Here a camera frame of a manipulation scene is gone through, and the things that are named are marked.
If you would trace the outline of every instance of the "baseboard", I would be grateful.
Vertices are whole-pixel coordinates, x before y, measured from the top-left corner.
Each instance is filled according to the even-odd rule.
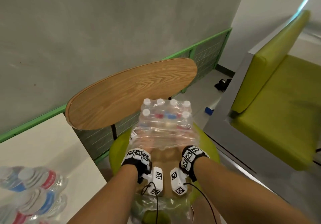
[[[233,76],[234,76],[234,74],[235,74],[235,72],[233,72],[232,70],[229,70],[229,69],[221,66],[220,64],[217,64],[216,67],[215,67],[215,69],[216,69],[217,71],[219,71],[219,72],[221,72],[221,73],[223,73],[223,74],[231,77],[231,78],[233,78]]]

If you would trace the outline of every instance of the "table top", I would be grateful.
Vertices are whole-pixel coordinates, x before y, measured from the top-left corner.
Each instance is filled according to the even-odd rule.
[[[95,163],[61,113],[0,144],[0,166],[45,166],[69,180],[67,206],[57,217],[67,223],[105,184]],[[0,189],[0,203],[15,193]]]

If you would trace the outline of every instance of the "forearm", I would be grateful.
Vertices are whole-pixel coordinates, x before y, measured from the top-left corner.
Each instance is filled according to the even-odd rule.
[[[126,224],[134,199],[137,177],[134,165],[122,166],[68,224]]]
[[[206,157],[195,161],[194,173],[204,193],[229,224],[311,223],[276,194]]]

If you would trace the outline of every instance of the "oval wooden board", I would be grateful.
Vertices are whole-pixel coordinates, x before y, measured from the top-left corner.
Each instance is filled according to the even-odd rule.
[[[76,129],[107,127],[137,112],[145,98],[167,99],[176,94],[196,73],[196,64],[189,58],[153,62],[116,73],[72,97],[66,119]]]

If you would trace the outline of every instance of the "black wristband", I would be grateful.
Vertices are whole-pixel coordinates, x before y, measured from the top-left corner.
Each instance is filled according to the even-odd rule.
[[[179,162],[179,168],[190,177],[192,182],[197,180],[194,174],[194,163],[196,159],[200,157],[209,158],[204,151],[196,146],[188,145],[183,149],[182,160]]]
[[[143,181],[142,175],[150,174],[152,168],[150,154],[140,148],[128,151],[121,165],[134,165],[136,167],[138,172],[137,182],[139,184]]]

